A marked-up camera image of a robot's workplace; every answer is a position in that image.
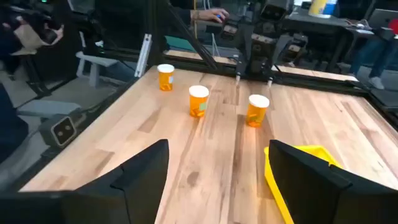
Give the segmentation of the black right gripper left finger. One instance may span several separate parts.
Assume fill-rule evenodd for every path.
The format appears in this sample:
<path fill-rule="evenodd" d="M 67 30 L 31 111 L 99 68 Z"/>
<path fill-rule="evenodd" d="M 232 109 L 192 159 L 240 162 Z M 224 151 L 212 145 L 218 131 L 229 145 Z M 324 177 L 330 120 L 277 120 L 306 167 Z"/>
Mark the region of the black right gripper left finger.
<path fill-rule="evenodd" d="M 0 194 L 0 224 L 154 224 L 168 165 L 160 139 L 76 190 Z"/>

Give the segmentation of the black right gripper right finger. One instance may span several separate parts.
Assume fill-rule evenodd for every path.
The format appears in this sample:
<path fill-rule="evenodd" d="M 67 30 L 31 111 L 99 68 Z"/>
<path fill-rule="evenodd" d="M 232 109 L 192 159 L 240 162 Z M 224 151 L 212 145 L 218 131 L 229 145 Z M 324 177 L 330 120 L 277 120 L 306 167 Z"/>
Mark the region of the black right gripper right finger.
<path fill-rule="evenodd" d="M 398 190 L 278 140 L 269 143 L 269 187 L 293 224 L 398 224 Z"/>

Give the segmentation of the yellow plastic basket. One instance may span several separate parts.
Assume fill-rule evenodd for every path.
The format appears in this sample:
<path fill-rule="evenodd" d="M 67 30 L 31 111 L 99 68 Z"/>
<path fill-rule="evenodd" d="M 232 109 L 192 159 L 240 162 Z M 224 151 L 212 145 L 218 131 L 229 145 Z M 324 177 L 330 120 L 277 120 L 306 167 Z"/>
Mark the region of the yellow plastic basket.
<path fill-rule="evenodd" d="M 329 166 L 332 164 L 339 168 L 343 168 L 343 166 L 341 166 L 341 164 L 323 146 L 319 145 L 294 146 L 294 148 L 326 161 Z M 272 173 L 271 163 L 269 159 L 269 147 L 264 148 L 264 154 L 265 154 L 265 166 L 264 166 L 265 180 L 274 196 L 277 207 L 279 208 L 279 211 L 282 215 L 282 218 L 284 219 L 285 224 L 294 224 L 294 221 L 289 213 L 287 205 L 284 202 L 283 196 L 277 186 L 277 183 L 274 179 L 274 175 Z"/>

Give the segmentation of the person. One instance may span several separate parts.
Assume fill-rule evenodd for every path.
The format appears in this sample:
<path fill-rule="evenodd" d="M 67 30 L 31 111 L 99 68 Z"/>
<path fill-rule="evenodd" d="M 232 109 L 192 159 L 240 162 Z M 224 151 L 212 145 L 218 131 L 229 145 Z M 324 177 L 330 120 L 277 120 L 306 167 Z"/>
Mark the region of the person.
<path fill-rule="evenodd" d="M 186 24 L 190 24 L 194 21 L 215 21 L 223 23 L 223 21 L 229 17 L 229 12 L 222 8 L 193 10 L 174 7 L 174 9 Z"/>
<path fill-rule="evenodd" d="M 395 37 L 391 40 L 368 40 L 366 45 L 356 54 L 348 72 L 350 75 L 356 76 L 367 56 L 377 54 L 377 59 L 369 74 L 369 83 L 379 90 L 385 89 L 381 75 L 398 51 L 398 18 L 391 20 L 388 28 L 392 29 Z"/>
<path fill-rule="evenodd" d="M 15 74 L 21 55 L 33 55 L 63 37 L 64 25 L 42 21 L 38 16 L 20 14 L 0 6 L 0 62 L 8 74 Z"/>

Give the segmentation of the teal sheet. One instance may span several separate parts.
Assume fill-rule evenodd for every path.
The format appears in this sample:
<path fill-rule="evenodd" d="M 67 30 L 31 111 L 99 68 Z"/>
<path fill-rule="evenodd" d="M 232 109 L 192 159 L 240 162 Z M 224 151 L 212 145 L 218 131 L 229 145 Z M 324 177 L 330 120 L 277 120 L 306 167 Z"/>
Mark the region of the teal sheet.
<path fill-rule="evenodd" d="M 173 36 L 165 36 L 167 48 L 169 50 L 179 50 L 184 52 L 196 52 L 189 41 Z"/>

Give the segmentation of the dark grey desk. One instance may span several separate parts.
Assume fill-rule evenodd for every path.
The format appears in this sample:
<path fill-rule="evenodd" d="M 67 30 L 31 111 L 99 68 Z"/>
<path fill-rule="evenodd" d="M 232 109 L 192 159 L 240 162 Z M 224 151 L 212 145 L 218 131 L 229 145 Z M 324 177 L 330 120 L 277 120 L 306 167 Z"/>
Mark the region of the dark grey desk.
<path fill-rule="evenodd" d="M 324 19 L 313 17 L 306 9 L 296 7 L 282 22 L 286 31 L 299 32 L 312 39 L 309 44 L 317 44 L 331 53 L 328 58 L 326 72 L 336 70 L 337 63 L 344 60 L 359 39 L 373 39 L 376 35 L 370 30 L 359 29 L 349 25 L 348 21 L 334 16 Z"/>

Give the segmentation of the yellow white wipes tub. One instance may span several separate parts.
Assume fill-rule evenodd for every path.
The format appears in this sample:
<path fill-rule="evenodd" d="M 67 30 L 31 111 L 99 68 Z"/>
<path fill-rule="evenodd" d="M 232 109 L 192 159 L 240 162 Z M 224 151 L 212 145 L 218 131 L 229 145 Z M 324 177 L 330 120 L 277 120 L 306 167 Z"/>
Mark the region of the yellow white wipes tub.
<path fill-rule="evenodd" d="M 308 15 L 328 19 L 332 16 L 338 0 L 312 0 Z"/>

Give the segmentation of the white flat bar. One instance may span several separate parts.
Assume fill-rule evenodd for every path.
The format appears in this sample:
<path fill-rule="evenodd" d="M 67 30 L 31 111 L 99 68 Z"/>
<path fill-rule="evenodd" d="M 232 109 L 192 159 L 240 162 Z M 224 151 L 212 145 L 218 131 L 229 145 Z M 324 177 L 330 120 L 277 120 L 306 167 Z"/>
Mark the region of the white flat bar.
<path fill-rule="evenodd" d="M 136 71 L 134 76 L 140 78 L 144 73 L 147 66 L 147 61 L 150 55 L 150 50 L 152 46 L 152 35 L 145 34 L 142 41 L 142 47 L 139 54 L 139 60 L 137 61 Z"/>

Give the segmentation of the grey flat slab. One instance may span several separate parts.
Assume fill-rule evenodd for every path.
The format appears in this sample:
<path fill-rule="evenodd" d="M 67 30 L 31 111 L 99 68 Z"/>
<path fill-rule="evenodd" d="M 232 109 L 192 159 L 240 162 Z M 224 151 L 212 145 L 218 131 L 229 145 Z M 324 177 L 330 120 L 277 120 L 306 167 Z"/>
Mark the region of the grey flat slab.
<path fill-rule="evenodd" d="M 81 106 L 76 103 L 50 100 L 32 100 L 18 107 L 17 114 L 21 116 L 51 118 L 56 114 L 68 115 L 71 112 L 80 109 Z"/>

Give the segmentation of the grey laptop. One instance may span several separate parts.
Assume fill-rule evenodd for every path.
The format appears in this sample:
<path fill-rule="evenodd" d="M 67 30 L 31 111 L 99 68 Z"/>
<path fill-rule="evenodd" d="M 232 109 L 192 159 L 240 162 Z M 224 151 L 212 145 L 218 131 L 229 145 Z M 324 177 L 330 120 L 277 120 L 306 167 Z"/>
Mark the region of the grey laptop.
<path fill-rule="evenodd" d="M 371 14 L 368 23 L 372 29 L 378 29 L 380 27 L 389 28 L 393 19 L 398 19 L 398 11 L 375 9 Z"/>

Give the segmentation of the white bench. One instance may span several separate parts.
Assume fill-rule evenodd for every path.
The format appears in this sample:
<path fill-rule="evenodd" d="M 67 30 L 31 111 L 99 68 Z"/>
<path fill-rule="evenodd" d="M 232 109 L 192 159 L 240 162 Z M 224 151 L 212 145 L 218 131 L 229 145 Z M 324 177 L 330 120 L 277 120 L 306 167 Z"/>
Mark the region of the white bench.
<path fill-rule="evenodd" d="M 76 75 L 79 78 L 89 79 L 89 86 L 91 86 L 91 87 L 98 86 L 99 77 L 100 77 L 100 66 L 110 67 L 118 62 L 115 59 L 85 55 L 82 51 L 77 52 L 76 57 L 79 59 L 79 64 L 78 64 L 78 68 L 76 71 Z M 91 63 L 90 72 L 89 72 L 88 76 L 85 76 L 83 74 L 86 62 Z"/>

